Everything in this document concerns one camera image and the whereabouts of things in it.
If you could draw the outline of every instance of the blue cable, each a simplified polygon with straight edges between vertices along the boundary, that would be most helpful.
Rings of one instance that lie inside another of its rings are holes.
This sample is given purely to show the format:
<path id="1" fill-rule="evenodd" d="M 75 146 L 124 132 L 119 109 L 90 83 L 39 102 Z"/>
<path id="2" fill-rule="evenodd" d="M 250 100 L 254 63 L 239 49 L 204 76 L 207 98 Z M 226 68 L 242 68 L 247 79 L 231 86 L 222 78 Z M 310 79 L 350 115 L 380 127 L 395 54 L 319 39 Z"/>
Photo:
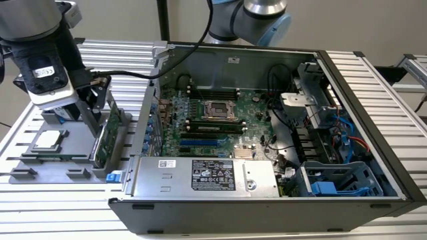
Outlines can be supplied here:
<path id="1" fill-rule="evenodd" d="M 339 119 L 339 121 L 342 121 L 344 124 L 347 124 L 350 126 L 351 135 L 354 135 L 355 125 L 351 122 L 348 122 L 343 117 L 338 117 L 336 115 L 334 115 L 332 118 Z"/>
<path id="2" fill-rule="evenodd" d="M 334 115 L 332 118 L 339 119 L 340 122 L 343 122 L 344 124 L 347 124 L 350 126 L 351 135 L 354 135 L 355 134 L 355 125 L 351 122 L 348 122 L 343 117 Z M 348 155 L 347 155 L 346 160 L 343 162 L 344 164 L 350 163 L 352 156 L 354 156 L 354 141 L 352 141 L 352 139 L 350 139 Z"/>
<path id="3" fill-rule="evenodd" d="M 350 164 L 350 160 L 352 159 L 352 156 L 354 156 L 354 140 L 350 139 L 348 155 L 346 157 L 343 164 Z"/>

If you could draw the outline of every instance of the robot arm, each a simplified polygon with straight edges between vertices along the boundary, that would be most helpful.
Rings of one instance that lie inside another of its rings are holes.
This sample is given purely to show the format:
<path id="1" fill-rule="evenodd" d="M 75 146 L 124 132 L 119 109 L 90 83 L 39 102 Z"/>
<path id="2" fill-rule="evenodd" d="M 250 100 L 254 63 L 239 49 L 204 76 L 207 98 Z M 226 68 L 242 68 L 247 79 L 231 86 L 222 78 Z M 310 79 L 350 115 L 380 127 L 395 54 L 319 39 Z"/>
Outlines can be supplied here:
<path id="1" fill-rule="evenodd" d="M 236 44 L 239 39 L 256 46 L 275 46 L 291 25 L 287 0 L 212 0 L 214 21 L 206 41 Z"/>
<path id="2" fill-rule="evenodd" d="M 87 70 L 70 28 L 82 20 L 74 2 L 0 1 L 0 38 L 21 73 L 32 103 L 67 120 L 80 117 L 96 135 L 110 76 Z"/>

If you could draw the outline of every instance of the black cable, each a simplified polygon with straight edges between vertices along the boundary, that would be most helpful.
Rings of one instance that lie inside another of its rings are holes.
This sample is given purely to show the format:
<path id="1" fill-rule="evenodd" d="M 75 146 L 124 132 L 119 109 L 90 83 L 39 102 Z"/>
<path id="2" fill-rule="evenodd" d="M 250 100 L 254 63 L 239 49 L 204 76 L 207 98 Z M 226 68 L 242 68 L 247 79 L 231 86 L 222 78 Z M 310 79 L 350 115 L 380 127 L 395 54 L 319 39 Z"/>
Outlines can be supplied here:
<path id="1" fill-rule="evenodd" d="M 192 76 L 188 73 L 182 73 L 180 75 L 178 75 L 176 83 L 175 83 L 175 89 L 179 89 L 179 83 L 180 83 L 182 77 L 188 77 L 190 79 L 192 79 Z"/>
<path id="2" fill-rule="evenodd" d="M 272 138 L 275 137 L 275 135 L 272 135 L 272 137 L 268 139 L 267 143 L 266 143 L 266 146 L 271 149 L 271 150 L 275 150 L 275 151 L 279 151 L 279 150 L 284 150 L 284 149 L 288 149 L 288 148 L 294 148 L 295 146 L 291 145 L 291 146 L 287 146 L 287 147 L 283 147 L 283 148 L 272 148 L 272 146 L 270 146 L 270 142 L 272 140 Z"/>
<path id="3" fill-rule="evenodd" d="M 268 69 L 268 72 L 267 72 L 267 93 L 271 94 L 271 91 L 270 91 L 270 86 L 271 86 L 271 90 L 272 90 L 272 93 L 275 93 L 276 89 L 275 89 L 275 85 L 274 85 L 274 81 L 272 80 L 272 77 L 275 77 L 275 79 L 278 80 L 279 77 L 276 74 L 272 74 L 272 71 L 274 71 L 274 68 L 278 67 L 278 66 L 283 66 L 287 70 L 287 73 L 288 73 L 288 77 L 290 77 L 290 84 L 287 85 L 287 88 L 290 88 L 291 84 L 292 84 L 292 71 L 290 69 L 290 67 L 284 64 L 284 63 L 278 63 L 275 65 L 272 65 Z"/>
<path id="4" fill-rule="evenodd" d="M 420 103 L 418 104 L 418 107 L 415 108 L 414 112 L 418 112 L 422 109 L 423 104 L 424 104 L 424 101 L 420 101 Z"/>
<path id="5" fill-rule="evenodd" d="M 8 127 L 8 128 L 12 128 L 11 125 L 8 125 L 8 124 L 5 124 L 5 123 L 3 123 L 3 122 L 0 122 L 0 125 L 5 126 L 5 127 Z"/>
<path id="6" fill-rule="evenodd" d="M 294 132 L 294 131 L 292 131 L 292 127 L 290 126 L 290 124 L 287 124 L 286 121 L 282 120 L 282 118 L 279 117 L 279 114 L 278 114 L 276 111 L 275 111 L 275 102 L 274 102 L 275 100 L 279 101 L 279 99 L 271 98 L 271 99 L 267 101 L 267 105 L 268 105 L 270 102 L 272 103 L 272 104 L 271 104 L 271 111 L 272 111 L 275 117 L 278 118 L 278 120 L 280 121 L 280 123 L 283 123 L 283 125 L 287 126 L 288 130 L 290 130 L 291 132 Z"/>
<path id="7" fill-rule="evenodd" d="M 194 45 L 192 49 L 182 57 L 182 59 L 178 60 L 174 64 L 171 64 L 166 69 L 163 69 L 162 72 L 159 72 L 159 74 L 150 76 L 150 75 L 143 75 L 143 74 L 139 74 L 139 73 L 131 72 L 131 71 L 114 70 L 114 71 L 99 71 L 99 72 L 95 72 L 94 75 L 96 77 L 106 76 L 106 75 L 110 75 L 110 76 L 127 75 L 127 76 L 132 76 L 136 78 L 152 80 L 152 79 L 160 78 L 164 74 L 167 74 L 188 58 L 188 56 L 196 51 L 200 44 L 203 43 L 203 40 L 206 39 L 206 37 L 208 35 L 211 24 L 212 24 L 212 18 L 214 18 L 214 5 L 212 5 L 212 0 L 206 0 L 206 2 L 207 2 L 210 13 L 208 13 L 208 21 L 207 21 L 206 29 L 204 29 L 203 35 L 200 37 L 200 40 Z"/>

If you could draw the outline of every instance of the blue plastic latch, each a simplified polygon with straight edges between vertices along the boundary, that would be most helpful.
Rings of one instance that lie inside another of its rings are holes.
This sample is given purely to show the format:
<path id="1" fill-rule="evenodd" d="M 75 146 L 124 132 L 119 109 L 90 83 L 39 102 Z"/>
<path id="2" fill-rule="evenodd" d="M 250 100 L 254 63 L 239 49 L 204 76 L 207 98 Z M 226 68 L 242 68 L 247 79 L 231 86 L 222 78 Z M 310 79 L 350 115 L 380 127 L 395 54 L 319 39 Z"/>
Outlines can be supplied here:
<path id="1" fill-rule="evenodd" d="M 338 195 L 335 184 L 331 181 L 316 181 L 311 184 L 311 190 L 315 195 Z"/>
<path id="2" fill-rule="evenodd" d="M 368 187 L 360 187 L 358 190 L 336 191 L 335 184 L 331 181 L 316 181 L 311 184 L 312 194 L 319 197 L 362 197 L 370 192 Z"/>
<path id="3" fill-rule="evenodd" d="M 106 182 L 108 184 L 119 184 L 122 183 L 122 172 L 120 171 L 112 171 L 112 173 L 107 174 Z"/>
<path id="4" fill-rule="evenodd" d="M 106 182 L 108 184 L 116 184 L 116 176 L 118 174 L 114 174 L 114 173 L 108 173 L 107 174 L 107 177 L 106 177 Z"/>
<path id="5" fill-rule="evenodd" d="M 66 119 L 62 116 L 58 118 L 58 120 L 59 120 L 60 124 L 63 124 L 66 122 Z"/>

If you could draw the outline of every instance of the metal table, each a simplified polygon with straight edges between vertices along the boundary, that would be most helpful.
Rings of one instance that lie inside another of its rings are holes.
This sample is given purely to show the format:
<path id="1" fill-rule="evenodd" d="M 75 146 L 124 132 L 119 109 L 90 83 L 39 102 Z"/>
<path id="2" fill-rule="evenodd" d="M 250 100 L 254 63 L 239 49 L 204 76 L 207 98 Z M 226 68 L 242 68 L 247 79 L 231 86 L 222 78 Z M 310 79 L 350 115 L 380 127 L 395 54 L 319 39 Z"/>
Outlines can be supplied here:
<path id="1" fill-rule="evenodd" d="M 80 46 L 84 64 L 99 71 L 119 69 L 150 74 L 154 67 L 154 44 L 86 40 Z M 328 54 L 427 196 L 427 139 L 422 127 L 415 123 L 419 118 L 412 116 L 406 103 L 396 99 L 392 94 L 395 91 L 387 88 L 366 59 L 356 57 L 352 52 Z M 132 114 L 122 166 L 130 160 L 132 133 L 147 83 L 148 81 L 128 76 L 112 78 L 111 91 L 118 105 Z M 394 106 L 386 108 L 390 110 L 387 114 L 382 107 L 386 104 Z M 400 217 L 379 218 L 343 233 L 138 236 L 127 231 L 107 204 L 112 192 L 120 191 L 120 184 L 8 184 L 7 173 L 17 165 L 17 157 L 27 150 L 42 123 L 40 110 L 29 104 L 0 143 L 0 239 L 427 239 L 427 206 Z"/>

